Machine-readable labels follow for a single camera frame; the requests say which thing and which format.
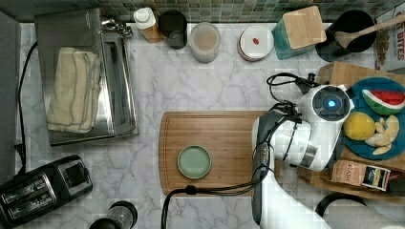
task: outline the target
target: blue light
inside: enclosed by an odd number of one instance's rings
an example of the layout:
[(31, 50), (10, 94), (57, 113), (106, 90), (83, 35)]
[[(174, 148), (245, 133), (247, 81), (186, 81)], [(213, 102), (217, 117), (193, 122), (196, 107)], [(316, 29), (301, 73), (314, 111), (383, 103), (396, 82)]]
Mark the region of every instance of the blue light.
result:
[(336, 106), (336, 102), (331, 100), (331, 101), (328, 102), (328, 106), (329, 107), (334, 107), (334, 106)]

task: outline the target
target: black cable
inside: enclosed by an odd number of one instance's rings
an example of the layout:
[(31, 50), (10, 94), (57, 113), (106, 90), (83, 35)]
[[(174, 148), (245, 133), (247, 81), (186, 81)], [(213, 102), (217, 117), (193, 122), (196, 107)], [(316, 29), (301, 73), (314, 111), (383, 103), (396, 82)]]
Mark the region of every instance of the black cable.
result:
[(260, 170), (260, 169), (262, 169), (262, 168), (266, 168), (266, 169), (268, 169), (269, 171), (271, 171), (271, 172), (274, 173), (274, 171), (273, 171), (272, 169), (270, 169), (268, 166), (266, 166), (266, 165), (261, 165), (261, 166), (259, 166), (259, 167), (257, 167), (257, 168), (255, 169), (255, 171), (254, 171), (254, 173), (253, 173), (253, 175), (252, 175), (252, 179), (253, 179), (254, 176), (256, 175), (257, 171)]
[(30, 61), (31, 55), (35, 47), (38, 45), (38, 42), (33, 43), (31, 46), (30, 50), (28, 51), (26, 61), (24, 63), (24, 68), (23, 72), (21, 74), (21, 79), (20, 79), (20, 84), (18, 86), (18, 110), (20, 114), (20, 128), (21, 128), (21, 144), (14, 146), (15, 149), (17, 150), (18, 154), (21, 157), (21, 169), (18, 172), (18, 175), (23, 175), (26, 173), (26, 166), (27, 166), (27, 145), (26, 145), (26, 139), (25, 139), (25, 131), (24, 131), (24, 118), (23, 118), (23, 108), (22, 108), (22, 102), (21, 102), (21, 91), (23, 88), (23, 82), (25, 78), (25, 73), (27, 71), (28, 63)]
[(256, 188), (256, 186), (259, 185), (265, 179), (265, 177), (266, 176), (261, 176), (261, 178), (258, 179), (258, 181), (254, 185), (252, 185), (244, 190), (234, 192), (234, 193), (221, 193), (221, 192), (199, 192), (199, 193), (206, 194), (206, 195), (221, 196), (221, 197), (234, 197), (234, 196), (245, 194), (245, 193), (249, 192), (250, 190)]
[(289, 144), (288, 144), (288, 146), (287, 146), (287, 150), (286, 150), (286, 152), (284, 153), (283, 160), (286, 160), (286, 158), (287, 158), (287, 156), (288, 156), (289, 148), (291, 147), (292, 140), (294, 139), (295, 130), (297, 130), (297, 124), (298, 124), (298, 122), (295, 122), (295, 124), (294, 124), (294, 129), (292, 129), (291, 139), (289, 140)]
[[(293, 78), (294, 80), (286, 81), (286, 82), (283, 82), (283, 83), (273, 83), (273, 81), (274, 81), (277, 77), (280, 77), (280, 76), (291, 77), (291, 78)], [(275, 74), (275, 75), (270, 76), (270, 77), (267, 79), (266, 83), (267, 83), (267, 85), (268, 85), (268, 90), (269, 90), (269, 92), (270, 92), (270, 94), (271, 94), (271, 97), (273, 97), (276, 101), (278, 101), (278, 102), (280, 102), (280, 103), (285, 103), (285, 104), (292, 104), (292, 103), (291, 103), (290, 101), (288, 101), (288, 100), (279, 99), (279, 98), (274, 94), (274, 92), (273, 92), (273, 90), (272, 90), (272, 86), (280, 86), (280, 85), (285, 85), (285, 84), (289, 84), (289, 83), (296, 83), (297, 85), (300, 84), (300, 83), (304, 83), (304, 84), (306, 84), (307, 86), (309, 86), (310, 88), (319, 86), (318, 83), (315, 83), (315, 82), (310, 81), (310, 80), (308, 80), (308, 79), (301, 78), (301, 77), (299, 77), (299, 76), (297, 76), (297, 75), (295, 75), (295, 74), (292, 74), (292, 73), (277, 73), (277, 74)]]
[(175, 194), (186, 193), (185, 189), (177, 189), (169, 193), (163, 203), (163, 209), (161, 210), (161, 221), (160, 225), (162, 229), (166, 229), (166, 221), (167, 221), (167, 211), (169, 209), (170, 198)]
[(256, 183), (257, 180), (250, 181), (248, 183), (243, 183), (243, 184), (238, 184), (234, 186), (227, 186), (227, 187), (222, 187), (222, 188), (198, 188), (199, 191), (202, 192), (210, 192), (210, 191), (229, 191), (233, 189), (238, 189), (238, 188), (244, 188), (247, 186), (251, 186)]
[(259, 147), (259, 146), (262, 145), (263, 143), (267, 143), (268, 147), (269, 147), (269, 148), (271, 147), (271, 148), (274, 150), (273, 146), (270, 144), (271, 137), (273, 136), (273, 134), (274, 134), (274, 132), (277, 130), (277, 128), (279, 128), (279, 126), (280, 126), (281, 124), (283, 124), (283, 122), (286, 121), (286, 119), (287, 119), (287, 118), (286, 118), (285, 116), (283, 116), (283, 118), (282, 118), (279, 122), (277, 122), (276, 125), (274, 125), (270, 130), (267, 131), (267, 134), (266, 134), (266, 136), (264, 137), (264, 139), (263, 139), (261, 142), (259, 142), (259, 144), (256, 144), (256, 146), (255, 146), (255, 148), (254, 148), (254, 150), (253, 150), (253, 154), (252, 154), (252, 158), (253, 158), (253, 159), (254, 159), (254, 157), (255, 157), (255, 155), (256, 155), (257, 147)]

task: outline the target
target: banana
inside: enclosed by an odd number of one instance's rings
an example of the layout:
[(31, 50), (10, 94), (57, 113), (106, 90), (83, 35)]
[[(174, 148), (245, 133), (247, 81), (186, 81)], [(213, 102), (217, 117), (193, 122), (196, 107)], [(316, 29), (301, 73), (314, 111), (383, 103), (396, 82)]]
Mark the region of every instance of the banana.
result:
[(390, 143), (388, 145), (378, 147), (376, 150), (374, 150), (373, 155), (383, 155), (383, 154), (389, 152), (391, 150), (392, 146), (393, 146), (393, 144)]
[(387, 129), (385, 130), (383, 135), (388, 135), (390, 137), (390, 141), (393, 142), (396, 139), (396, 137), (398, 136), (399, 120), (396, 116), (391, 115), (385, 121), (385, 125), (387, 125)]
[(382, 155), (391, 150), (391, 143), (393, 143), (398, 136), (398, 118), (391, 115), (384, 121), (384, 118), (381, 117), (379, 122), (375, 122), (375, 129), (377, 130), (377, 133), (365, 142), (370, 146), (379, 147), (373, 152), (374, 155)]
[(381, 133), (375, 133), (372, 137), (365, 140), (365, 142), (369, 146), (380, 147), (380, 146), (390, 144), (389, 140), (390, 140), (390, 138), (388, 136), (383, 135)]
[(381, 122), (375, 122), (375, 130), (380, 133), (383, 134), (384, 133), (384, 124), (381, 124)]

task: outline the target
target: blue plate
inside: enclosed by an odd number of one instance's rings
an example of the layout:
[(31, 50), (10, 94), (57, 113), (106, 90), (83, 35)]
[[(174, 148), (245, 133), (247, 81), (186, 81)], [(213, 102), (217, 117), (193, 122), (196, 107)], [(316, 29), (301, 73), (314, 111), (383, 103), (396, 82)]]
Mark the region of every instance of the blue plate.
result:
[[(380, 117), (386, 120), (388, 117), (385, 115), (375, 113), (363, 98), (361, 91), (363, 89), (367, 90), (386, 90), (405, 93), (405, 88), (399, 83), (393, 81), (389, 78), (384, 77), (371, 77), (358, 81), (352, 86), (355, 98), (353, 99), (354, 109), (353, 112), (362, 112), (369, 115), (374, 121), (378, 121)], [(373, 151), (376, 149), (373, 146), (367, 145), (364, 141), (351, 140), (346, 137), (346, 145), (355, 154), (362, 156), (366, 159), (372, 160), (382, 160), (389, 159), (391, 157), (401, 154), (405, 150), (405, 140), (402, 139), (405, 136), (405, 109), (399, 114), (395, 115), (399, 120), (399, 133), (396, 140), (393, 142), (393, 147), (391, 150), (383, 155), (375, 156)]]

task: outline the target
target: wooden lid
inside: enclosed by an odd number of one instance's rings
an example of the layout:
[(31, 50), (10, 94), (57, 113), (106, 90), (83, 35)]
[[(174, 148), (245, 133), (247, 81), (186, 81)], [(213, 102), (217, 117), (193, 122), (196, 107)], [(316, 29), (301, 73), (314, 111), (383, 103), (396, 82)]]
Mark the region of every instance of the wooden lid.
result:
[(291, 11), (283, 15), (289, 45), (300, 49), (326, 41), (322, 18), (317, 7)]

